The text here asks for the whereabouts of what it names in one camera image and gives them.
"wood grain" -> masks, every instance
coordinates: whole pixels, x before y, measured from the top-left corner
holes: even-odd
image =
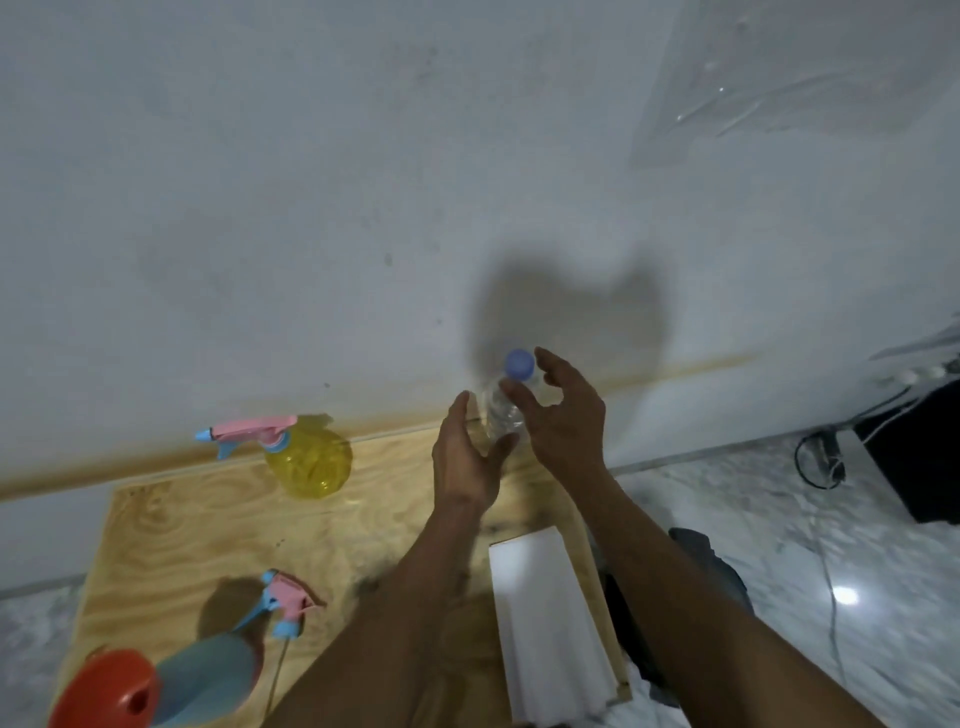
[[[288,497],[262,462],[117,489],[60,684],[104,644],[134,647],[158,661],[228,629],[255,601],[253,580],[280,569],[303,579],[328,606],[308,618],[282,662],[281,643],[267,638],[263,675],[251,698],[214,723],[258,726],[274,677],[276,704],[417,538],[432,509],[436,438],[437,430],[429,429],[354,443],[347,485],[323,500]],[[522,449],[508,461],[463,591],[443,624],[441,656],[418,726],[510,725],[488,548],[548,525],[564,536],[621,698],[629,699],[586,530],[564,490]]]

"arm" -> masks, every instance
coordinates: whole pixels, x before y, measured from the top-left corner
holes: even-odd
[[[695,726],[882,728],[849,693],[703,573],[622,491],[603,463],[603,401],[568,362],[537,349],[563,401],[542,407],[501,383],[534,453],[566,488],[606,556],[644,640]]]
[[[503,461],[516,436],[487,457],[467,435],[468,393],[453,402],[433,448],[434,510],[416,542],[384,584],[283,697],[264,728],[404,726],[423,679],[460,574],[493,504]],[[375,699],[371,699],[371,690]]]

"forearm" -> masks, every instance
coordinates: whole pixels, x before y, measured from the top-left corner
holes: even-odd
[[[693,725],[880,725],[776,632],[715,590],[606,470],[562,483]]]
[[[480,511],[469,504],[435,510],[411,549],[280,701],[265,728],[406,725],[479,522]]]

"blue bottle cap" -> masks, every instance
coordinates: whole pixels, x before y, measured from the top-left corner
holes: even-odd
[[[510,379],[526,381],[533,376],[536,366],[537,362],[531,353],[525,349],[514,349],[503,361],[503,373]]]

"pink spray nozzle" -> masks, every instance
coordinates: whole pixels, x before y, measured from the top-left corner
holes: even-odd
[[[256,440],[266,449],[273,449],[284,440],[287,427],[297,423],[296,415],[290,417],[260,417],[254,420],[234,420],[202,429],[194,439],[204,443],[219,443],[217,459],[223,460],[240,444]]]

